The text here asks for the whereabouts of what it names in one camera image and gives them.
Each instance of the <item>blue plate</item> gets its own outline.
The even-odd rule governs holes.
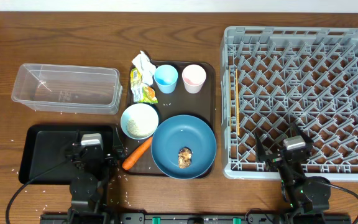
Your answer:
[[[184,147],[193,155],[191,165],[178,166],[178,153]],[[192,179],[209,169],[216,156],[216,139],[211,128],[199,118],[178,115],[165,120],[154,132],[152,157],[157,167],[170,177]]]

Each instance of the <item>food wrapper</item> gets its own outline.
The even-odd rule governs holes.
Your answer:
[[[137,68],[131,71],[131,90],[134,103],[158,103],[153,88],[142,82],[142,74]]]
[[[143,75],[142,82],[148,86],[153,85],[153,75],[156,68],[150,62],[149,57],[143,51],[140,51],[140,54],[132,60],[132,63]]]

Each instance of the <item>orange carrot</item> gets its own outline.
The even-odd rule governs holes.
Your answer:
[[[143,142],[132,154],[129,155],[129,157],[122,163],[122,168],[125,170],[129,170],[132,168],[137,160],[142,157],[143,153],[147,151],[152,144],[153,136],[150,137],[148,140]]]

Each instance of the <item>brown tray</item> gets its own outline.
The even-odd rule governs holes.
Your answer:
[[[166,119],[180,115],[187,114],[196,116],[211,127],[214,131],[214,117],[215,117],[215,70],[214,68],[204,62],[169,62],[169,61],[157,61],[151,60],[156,65],[172,65],[178,70],[178,81],[175,90],[171,94],[162,93],[155,81],[153,82],[152,88],[155,90],[155,96],[158,99],[158,103],[152,105],[158,113],[161,124]],[[181,73],[188,65],[199,65],[205,69],[206,80],[200,92],[196,94],[188,93],[185,90]],[[128,83],[128,93],[126,99],[126,107],[134,104],[134,97],[131,91],[131,83]],[[133,140],[123,135],[123,144],[127,150],[127,156],[140,146],[145,140]],[[199,178],[206,177],[212,170],[211,166],[203,175]],[[128,174],[134,175],[151,175],[151,176],[166,176],[160,169],[155,165],[151,150],[147,150],[145,154],[136,162],[136,164],[127,171]]]

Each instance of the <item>crumpled paper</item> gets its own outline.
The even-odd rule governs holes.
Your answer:
[[[132,63],[142,74],[142,82],[146,85],[153,85],[153,75],[155,73],[155,65],[150,62],[149,57],[143,52],[140,51],[133,60]]]

